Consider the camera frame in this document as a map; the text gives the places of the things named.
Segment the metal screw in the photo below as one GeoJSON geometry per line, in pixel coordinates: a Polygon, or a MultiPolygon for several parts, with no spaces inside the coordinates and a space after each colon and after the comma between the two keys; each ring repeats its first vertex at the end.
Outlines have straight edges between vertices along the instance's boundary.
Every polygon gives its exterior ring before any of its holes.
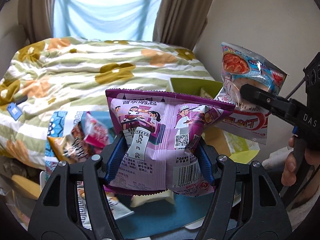
{"type": "Polygon", "coordinates": [[[228,159],[228,157],[225,156],[225,155],[220,155],[219,156],[219,160],[222,161],[222,162],[225,162],[227,159],[228,159]]]}
{"type": "Polygon", "coordinates": [[[100,159],[100,155],[99,155],[99,154],[95,154],[95,155],[93,155],[93,156],[91,157],[91,159],[92,159],[93,161],[97,161],[98,159],[100,159]]]}
{"type": "Polygon", "coordinates": [[[58,163],[58,165],[59,165],[60,167],[63,167],[63,166],[65,166],[66,164],[67,164],[66,161],[61,161],[61,162],[58,163]]]}
{"type": "Polygon", "coordinates": [[[256,168],[259,168],[261,166],[261,163],[257,161],[253,161],[252,165],[255,166],[256,168]]]}

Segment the floral comforter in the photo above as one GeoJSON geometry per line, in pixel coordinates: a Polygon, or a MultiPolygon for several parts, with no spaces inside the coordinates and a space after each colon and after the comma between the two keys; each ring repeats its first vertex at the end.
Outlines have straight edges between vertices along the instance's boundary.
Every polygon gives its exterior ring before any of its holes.
{"type": "Polygon", "coordinates": [[[0,154],[44,170],[55,110],[108,111],[106,89],[165,90],[170,77],[213,80],[191,51],[161,43],[67,37],[31,44],[0,82],[0,154]],[[25,96],[14,121],[6,108],[25,96]]]}

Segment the blue sheer fabric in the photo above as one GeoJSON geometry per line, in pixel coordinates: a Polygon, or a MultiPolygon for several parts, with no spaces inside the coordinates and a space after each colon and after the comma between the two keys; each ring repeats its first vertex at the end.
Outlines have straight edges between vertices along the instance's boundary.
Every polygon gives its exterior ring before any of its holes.
{"type": "Polygon", "coordinates": [[[152,41],[161,0],[55,0],[53,36],[152,41]]]}

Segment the hand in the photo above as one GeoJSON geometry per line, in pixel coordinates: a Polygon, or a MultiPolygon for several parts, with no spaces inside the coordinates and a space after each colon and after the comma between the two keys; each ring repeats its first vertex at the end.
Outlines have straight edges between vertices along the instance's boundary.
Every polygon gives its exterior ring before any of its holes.
{"type": "MultiPolygon", "coordinates": [[[[295,136],[292,136],[289,139],[289,146],[293,147],[294,145],[294,138],[295,136]]],[[[308,164],[318,166],[320,164],[320,151],[312,151],[309,149],[306,149],[304,157],[308,164]]],[[[281,183],[284,186],[292,186],[296,183],[296,175],[294,174],[294,171],[296,170],[297,162],[296,159],[293,156],[293,152],[291,152],[284,163],[284,171],[282,173],[281,183]]]]}

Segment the wall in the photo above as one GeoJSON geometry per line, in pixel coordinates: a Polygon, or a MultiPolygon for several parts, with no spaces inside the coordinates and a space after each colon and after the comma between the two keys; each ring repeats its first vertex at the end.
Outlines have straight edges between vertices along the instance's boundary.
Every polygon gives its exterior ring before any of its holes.
{"type": "Polygon", "coordinates": [[[10,0],[0,11],[0,39],[16,25],[18,25],[18,0],[10,0]]]}
{"type": "MultiPolygon", "coordinates": [[[[213,0],[195,54],[210,74],[221,80],[221,42],[257,52],[289,73],[280,95],[303,78],[302,69],[320,51],[320,11],[313,0],[213,0]]],[[[293,98],[306,102],[304,85],[293,98]]],[[[292,126],[271,116],[267,145],[257,160],[287,146],[292,126]]]]}

